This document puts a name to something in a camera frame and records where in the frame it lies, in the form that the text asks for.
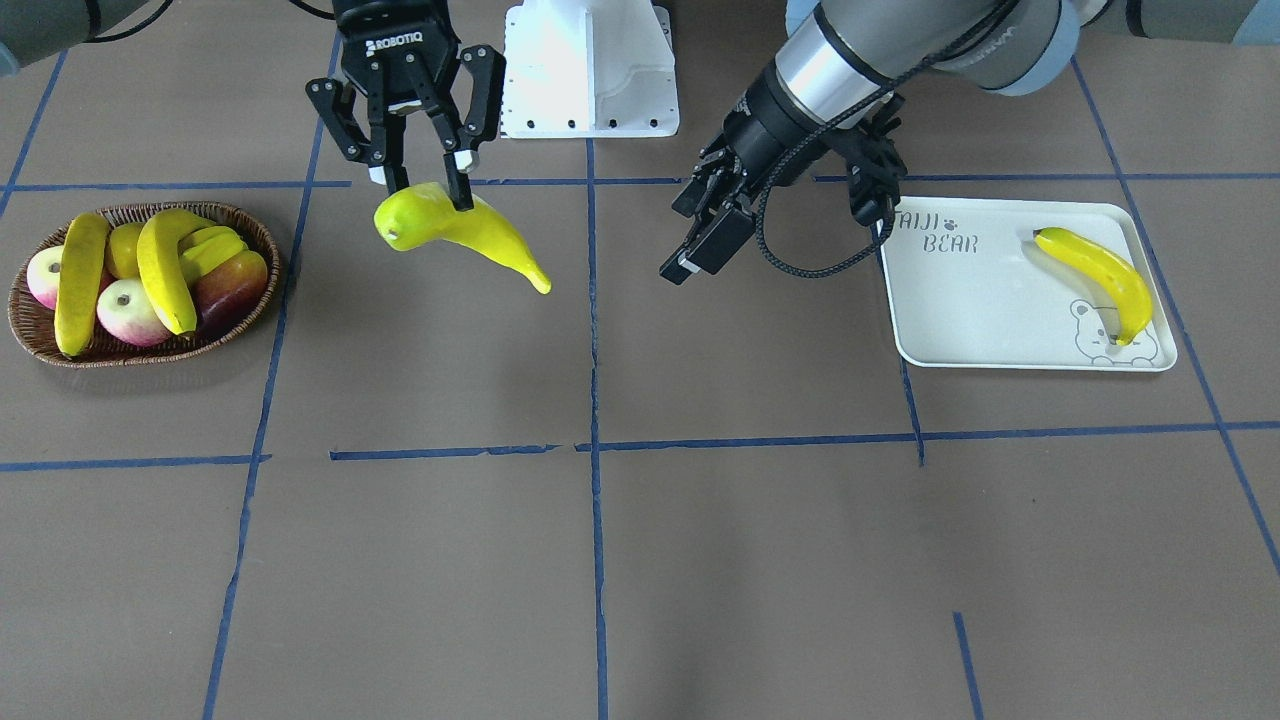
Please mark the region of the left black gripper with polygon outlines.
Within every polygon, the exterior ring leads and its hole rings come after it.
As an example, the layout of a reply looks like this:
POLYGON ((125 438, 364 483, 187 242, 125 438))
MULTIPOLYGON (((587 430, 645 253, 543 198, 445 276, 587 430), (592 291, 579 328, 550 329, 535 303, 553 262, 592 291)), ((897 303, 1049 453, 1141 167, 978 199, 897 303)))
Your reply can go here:
POLYGON ((750 208, 787 152, 819 126, 788 94, 777 67, 765 67, 705 143, 672 209, 699 218, 689 237, 660 265, 659 275, 682 284, 698 273, 717 274, 753 237, 750 208))

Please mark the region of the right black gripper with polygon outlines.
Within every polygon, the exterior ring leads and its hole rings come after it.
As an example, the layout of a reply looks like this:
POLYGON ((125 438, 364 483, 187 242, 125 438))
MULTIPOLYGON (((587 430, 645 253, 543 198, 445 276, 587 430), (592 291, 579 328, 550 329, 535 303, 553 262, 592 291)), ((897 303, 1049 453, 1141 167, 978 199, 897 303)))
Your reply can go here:
POLYGON ((389 195, 410 186, 406 120, 394 113, 439 109, 436 135, 454 209, 474 209, 468 173, 481 143, 497 138, 506 56, 492 45, 460 50, 447 1, 334 1, 347 81, 315 78, 305 92, 346 160, 365 164, 389 195), (471 78, 467 110, 452 91, 460 70, 471 78), (369 132, 355 115, 365 96, 369 132))

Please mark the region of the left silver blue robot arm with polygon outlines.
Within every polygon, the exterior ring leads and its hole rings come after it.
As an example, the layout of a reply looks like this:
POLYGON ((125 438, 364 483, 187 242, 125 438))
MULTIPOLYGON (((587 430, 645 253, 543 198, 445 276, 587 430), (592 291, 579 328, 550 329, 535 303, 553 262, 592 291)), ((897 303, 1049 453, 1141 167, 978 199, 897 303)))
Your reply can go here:
POLYGON ((895 225, 905 164, 891 140, 901 87, 928 70, 989 94, 1023 96, 1055 79, 1088 27, 1138 38, 1275 45, 1275 1, 818 1, 792 14, 788 37, 700 151, 673 210, 691 220, 662 264, 673 284, 716 274, 749 241, 801 278, 837 274, 876 254, 895 225), (805 269, 777 258, 764 233, 769 196, 827 152, 845 163, 852 218, 870 243, 805 269))

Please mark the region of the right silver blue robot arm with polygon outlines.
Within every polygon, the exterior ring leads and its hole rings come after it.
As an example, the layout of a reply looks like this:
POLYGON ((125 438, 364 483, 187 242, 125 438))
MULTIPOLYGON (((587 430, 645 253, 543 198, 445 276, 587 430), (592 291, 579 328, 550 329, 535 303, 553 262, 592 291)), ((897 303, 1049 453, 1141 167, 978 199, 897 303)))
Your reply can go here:
MULTIPOLYGON (((109 44, 138 33, 168 9, 161 3, 131 28, 138 1, 5 1, 3 73, 81 44, 109 44)), ((306 94, 342 156, 367 167, 389 193, 410 184, 404 131, 425 114, 438 138, 445 196, 458 211, 475 206, 470 173, 477 151, 500 128, 506 58, 486 44, 460 42, 445 1, 334 1, 300 9, 335 26, 338 76, 307 82, 306 94)))

